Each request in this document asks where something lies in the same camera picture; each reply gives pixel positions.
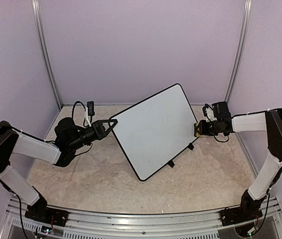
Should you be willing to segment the yellow whiteboard eraser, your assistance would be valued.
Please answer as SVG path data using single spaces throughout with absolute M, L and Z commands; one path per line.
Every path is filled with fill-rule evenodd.
M 195 136 L 195 137 L 200 137 L 200 136 L 201 136 L 199 123 L 196 123 L 196 124 L 194 125 L 194 136 Z

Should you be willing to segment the black framed whiteboard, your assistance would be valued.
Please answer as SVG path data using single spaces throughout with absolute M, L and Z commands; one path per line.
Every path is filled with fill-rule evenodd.
M 144 182 L 184 150 L 194 148 L 197 118 L 179 83 L 121 112 L 112 132 L 137 178 Z

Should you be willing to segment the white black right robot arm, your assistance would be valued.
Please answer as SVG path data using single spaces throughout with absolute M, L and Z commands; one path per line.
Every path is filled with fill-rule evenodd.
M 259 153 L 264 157 L 262 166 L 250 187 L 243 193 L 235 215 L 247 221 L 260 211 L 261 203 L 269 195 L 271 187 L 282 173 L 282 108 L 232 115 L 227 102 L 205 104 L 202 108 L 205 119 L 194 125 L 195 137 L 209 136 L 226 138 L 233 133 L 263 133 Z

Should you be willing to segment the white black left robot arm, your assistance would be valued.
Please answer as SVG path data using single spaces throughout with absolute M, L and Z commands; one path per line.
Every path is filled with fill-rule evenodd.
M 66 167 L 79 153 L 77 150 L 91 146 L 95 140 L 109 135 L 118 121 L 97 120 L 88 127 L 78 126 L 70 117 L 63 118 L 55 127 L 56 138 L 47 141 L 0 122 L 0 182 L 27 204 L 27 217 L 47 221 L 51 210 L 45 198 L 11 165 L 13 154 L 29 156 L 57 167 Z

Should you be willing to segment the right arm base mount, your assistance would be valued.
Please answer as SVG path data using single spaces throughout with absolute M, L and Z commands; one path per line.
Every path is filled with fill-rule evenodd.
M 243 212 L 241 207 L 225 208 L 220 211 L 222 226 L 229 226 L 261 218 L 263 213 L 260 209 Z

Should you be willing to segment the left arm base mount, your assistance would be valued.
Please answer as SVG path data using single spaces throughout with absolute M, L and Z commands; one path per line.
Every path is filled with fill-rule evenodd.
M 25 212 L 25 217 L 28 219 L 60 227 L 65 227 L 68 216 L 69 213 L 65 210 L 46 206 L 27 206 Z

